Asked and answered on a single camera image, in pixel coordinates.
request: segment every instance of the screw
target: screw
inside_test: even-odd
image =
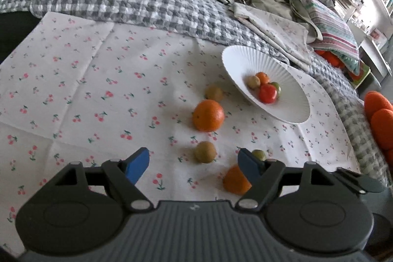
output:
[[[135,200],[131,202],[131,208],[135,210],[147,210],[150,208],[150,202],[147,200]]]
[[[258,202],[254,199],[242,199],[237,204],[242,209],[255,209],[258,206]]]

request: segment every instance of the red tomato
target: red tomato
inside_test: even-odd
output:
[[[266,84],[259,89],[259,100],[264,104],[272,104],[277,99],[277,89],[275,86]]]

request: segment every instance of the cherry print tablecloth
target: cherry print tablecloth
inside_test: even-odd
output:
[[[1,65],[0,244],[22,252],[15,214],[68,162],[98,166],[142,146],[151,161],[137,187],[154,203],[236,201],[221,179],[241,147],[288,166],[313,160],[331,171],[359,171],[343,123],[315,80],[287,66],[311,104],[306,123],[289,125],[244,99],[223,68],[222,50],[163,30],[47,13]],[[226,119],[216,132],[201,133],[191,112],[212,83],[225,91]],[[204,140],[218,151],[207,165],[192,156]]]

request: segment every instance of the checkered blanket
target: checkered blanket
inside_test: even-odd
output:
[[[288,59],[233,18],[216,0],[0,0],[0,13],[30,11],[36,17],[60,12],[82,18],[165,29],[226,46],[244,45],[285,63]],[[340,71],[318,55],[312,56],[310,75],[331,96],[351,139],[362,172],[391,180],[383,155],[364,118],[361,101]]]

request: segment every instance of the paper plate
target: paper plate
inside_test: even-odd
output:
[[[222,54],[223,64],[235,86],[255,105],[273,117],[291,124],[301,124],[310,117],[310,104],[296,79],[273,58],[245,46],[230,46]],[[246,85],[248,76],[257,72],[266,73],[271,82],[278,82],[281,95],[273,104],[264,104],[255,92]]]

